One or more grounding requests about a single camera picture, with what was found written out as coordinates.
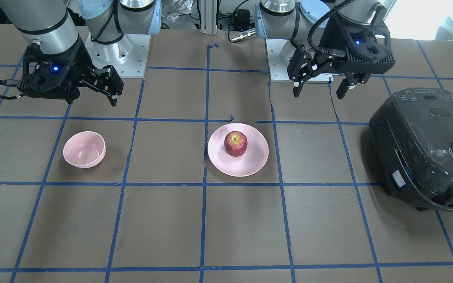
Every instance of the plate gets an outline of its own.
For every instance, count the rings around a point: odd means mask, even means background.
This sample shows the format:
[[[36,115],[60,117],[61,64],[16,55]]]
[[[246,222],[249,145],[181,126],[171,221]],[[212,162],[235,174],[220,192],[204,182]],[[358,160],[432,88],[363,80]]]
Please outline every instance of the plate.
[[[230,156],[225,151],[225,137],[231,131],[239,131],[248,139],[248,148],[239,157]],[[211,135],[207,143],[207,154],[221,172],[234,177],[246,177],[258,172],[267,162],[268,144],[265,137],[254,127],[230,123],[221,126]]]

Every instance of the white mounting plate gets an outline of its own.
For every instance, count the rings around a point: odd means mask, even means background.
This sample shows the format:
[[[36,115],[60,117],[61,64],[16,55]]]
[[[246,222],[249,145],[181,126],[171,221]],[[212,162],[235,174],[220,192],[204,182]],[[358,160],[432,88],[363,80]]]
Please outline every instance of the white mounting plate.
[[[92,58],[92,63],[96,68],[102,68],[110,64],[115,66],[115,69],[120,77],[143,79],[146,72],[146,62],[148,60],[149,52],[149,40],[151,39],[151,36],[146,34],[126,34],[126,36],[128,36],[134,43],[135,54],[131,54],[131,61],[123,61],[122,63],[120,63],[119,61],[106,63],[97,59],[97,56],[93,51],[93,44],[90,40],[90,34],[88,34],[88,39],[85,45],[90,58]]]
[[[287,73],[287,66],[282,62],[279,57],[282,46],[286,43],[286,39],[267,39],[267,58],[268,58],[268,68],[270,70],[270,81],[279,82],[279,83],[292,83],[293,81],[289,79]],[[320,74],[317,77],[309,79],[306,83],[311,84],[327,84],[331,78],[333,82],[332,74]]]

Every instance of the blue joint cap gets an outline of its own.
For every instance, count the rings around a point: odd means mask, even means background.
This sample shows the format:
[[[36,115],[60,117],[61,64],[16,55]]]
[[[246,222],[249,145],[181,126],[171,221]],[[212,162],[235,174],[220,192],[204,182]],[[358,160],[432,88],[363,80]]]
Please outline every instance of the blue joint cap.
[[[263,18],[259,3],[255,5],[255,29],[257,37],[268,39],[267,33],[265,32],[265,26],[263,25]]]
[[[98,17],[113,4],[113,0],[79,0],[81,16],[85,20]]]
[[[162,22],[162,1],[155,0],[155,9],[149,25],[148,34],[158,34],[160,32],[160,23]]]
[[[313,24],[316,23],[324,14],[330,11],[330,8],[320,0],[302,0],[300,2],[300,11],[304,17]],[[320,28],[325,28],[328,19],[319,25]]]

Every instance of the pink bowl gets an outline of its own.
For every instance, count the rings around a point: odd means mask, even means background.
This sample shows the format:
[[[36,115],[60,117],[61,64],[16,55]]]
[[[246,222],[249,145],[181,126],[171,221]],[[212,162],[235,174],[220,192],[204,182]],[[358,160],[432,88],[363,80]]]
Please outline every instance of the pink bowl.
[[[104,138],[93,131],[83,131],[72,136],[64,145],[64,159],[78,168],[93,167],[104,158]]]
[[[225,137],[231,131],[246,135],[248,148],[239,156],[230,156],[225,151]],[[209,138],[207,154],[211,163],[221,172],[234,176],[246,177],[263,168],[268,159],[268,144],[265,137],[255,128],[242,123],[230,123],[221,126]]]

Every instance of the red apple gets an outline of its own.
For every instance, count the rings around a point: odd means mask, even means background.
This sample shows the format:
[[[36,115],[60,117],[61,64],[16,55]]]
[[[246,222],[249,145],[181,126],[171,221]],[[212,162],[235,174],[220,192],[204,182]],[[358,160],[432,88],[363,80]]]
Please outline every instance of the red apple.
[[[231,131],[225,137],[225,151],[234,157],[238,157],[246,152],[248,148],[248,138],[239,131]]]

